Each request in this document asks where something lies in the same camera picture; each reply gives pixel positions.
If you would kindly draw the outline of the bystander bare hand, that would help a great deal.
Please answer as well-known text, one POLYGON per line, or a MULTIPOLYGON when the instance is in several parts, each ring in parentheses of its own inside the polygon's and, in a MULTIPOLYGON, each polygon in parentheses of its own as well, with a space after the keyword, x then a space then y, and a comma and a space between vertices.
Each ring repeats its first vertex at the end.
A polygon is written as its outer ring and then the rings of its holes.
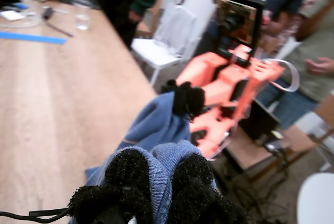
POLYGON ((305 60, 306 70, 313 75, 333 74, 333 59, 319 57, 317 61, 305 60))

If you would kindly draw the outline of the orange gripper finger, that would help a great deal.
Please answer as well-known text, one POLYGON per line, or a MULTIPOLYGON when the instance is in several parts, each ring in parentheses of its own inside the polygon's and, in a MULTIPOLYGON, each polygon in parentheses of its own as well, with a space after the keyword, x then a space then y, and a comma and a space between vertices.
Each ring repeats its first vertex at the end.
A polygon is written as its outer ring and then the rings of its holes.
POLYGON ((205 91, 200 87, 192 87, 189 81, 175 85, 173 89, 173 113, 193 122, 204 109, 205 91))
POLYGON ((166 83, 161 87, 161 94, 176 91, 178 91, 178 85, 174 79, 167 80, 166 83))

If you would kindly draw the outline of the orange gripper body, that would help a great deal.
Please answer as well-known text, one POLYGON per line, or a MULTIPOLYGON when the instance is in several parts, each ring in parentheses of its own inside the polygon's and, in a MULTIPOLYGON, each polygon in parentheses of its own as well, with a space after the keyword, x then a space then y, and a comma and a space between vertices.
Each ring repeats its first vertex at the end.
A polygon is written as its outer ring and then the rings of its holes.
POLYGON ((235 106, 249 104, 255 95, 270 82, 275 81, 284 67, 275 61, 256 58, 247 54, 227 56, 207 52, 192 59, 177 77, 176 83, 185 82, 199 87, 205 93, 206 106, 235 106))

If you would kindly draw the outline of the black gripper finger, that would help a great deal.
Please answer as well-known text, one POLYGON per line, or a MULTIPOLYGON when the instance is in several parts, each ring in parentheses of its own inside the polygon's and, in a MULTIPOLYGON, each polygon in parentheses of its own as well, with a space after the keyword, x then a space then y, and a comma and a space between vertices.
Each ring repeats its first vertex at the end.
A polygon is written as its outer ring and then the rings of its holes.
POLYGON ((147 159, 136 149, 121 151, 102 182, 77 189, 68 206, 72 223, 152 223, 147 159))
POLYGON ((167 223, 248 223, 242 207, 214 186, 208 161, 192 154, 180 162, 172 177, 172 200, 167 223))

